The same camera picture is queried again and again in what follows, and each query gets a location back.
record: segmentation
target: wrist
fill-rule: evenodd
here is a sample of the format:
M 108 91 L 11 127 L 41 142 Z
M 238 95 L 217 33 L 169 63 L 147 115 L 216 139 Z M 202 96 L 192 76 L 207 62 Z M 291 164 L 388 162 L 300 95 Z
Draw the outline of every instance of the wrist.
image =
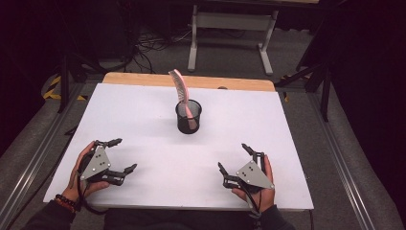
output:
M 263 205 L 261 207 L 259 207 L 259 211 L 261 213 L 265 212 L 266 210 L 270 209 L 272 206 L 274 206 L 275 204 L 269 204 L 269 205 Z
M 75 189 L 65 189 L 62 195 L 74 202 L 77 202 L 79 199 L 78 191 Z

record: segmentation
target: white board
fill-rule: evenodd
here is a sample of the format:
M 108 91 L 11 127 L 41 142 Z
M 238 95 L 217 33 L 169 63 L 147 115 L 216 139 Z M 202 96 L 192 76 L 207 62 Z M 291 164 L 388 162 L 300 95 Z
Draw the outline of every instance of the white board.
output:
M 101 207 L 247 210 L 222 186 L 220 162 L 235 174 L 251 160 L 245 143 L 271 161 L 280 209 L 313 209 L 305 175 L 276 92 L 190 88 L 202 105 L 200 129 L 176 126 L 174 87 L 99 84 L 56 171 L 44 202 L 60 194 L 79 153 L 92 141 L 123 138 L 107 149 L 112 167 L 138 167 L 122 186 L 88 197 Z

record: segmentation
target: pink object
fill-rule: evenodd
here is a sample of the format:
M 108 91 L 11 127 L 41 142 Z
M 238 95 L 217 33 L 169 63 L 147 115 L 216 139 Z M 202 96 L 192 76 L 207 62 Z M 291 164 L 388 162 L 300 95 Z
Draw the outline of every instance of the pink object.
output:
M 189 109 L 189 91 L 188 87 L 186 86 L 185 81 L 182 78 L 182 75 L 177 69 L 169 71 L 169 74 L 172 76 L 173 82 L 175 83 L 176 90 L 178 93 L 179 102 L 185 106 L 186 116 L 188 117 L 189 121 L 189 128 L 196 129 L 197 123 L 196 120 L 193 118 L 191 110 Z

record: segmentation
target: wristband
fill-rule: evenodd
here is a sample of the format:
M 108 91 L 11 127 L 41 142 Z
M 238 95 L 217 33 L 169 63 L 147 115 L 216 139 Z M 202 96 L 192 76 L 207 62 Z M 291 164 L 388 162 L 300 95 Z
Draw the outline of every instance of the wristband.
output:
M 63 195 L 56 195 L 54 201 L 59 204 L 60 206 L 68 209 L 72 213 L 75 213 L 75 205 L 76 203 Z

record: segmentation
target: white metal frame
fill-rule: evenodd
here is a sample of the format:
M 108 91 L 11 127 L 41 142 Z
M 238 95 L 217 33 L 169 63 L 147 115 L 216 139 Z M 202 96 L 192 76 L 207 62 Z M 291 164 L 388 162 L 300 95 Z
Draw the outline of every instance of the white metal frame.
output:
M 235 29 L 265 31 L 265 38 L 263 42 L 258 44 L 259 54 L 262 59 L 265 73 L 267 75 L 272 75 L 273 71 L 266 50 L 275 27 L 277 17 L 278 11 L 273 11 L 272 15 L 198 12 L 197 6 L 194 5 L 192 15 L 192 44 L 189 55 L 188 70 L 192 72 L 196 68 L 197 28 Z

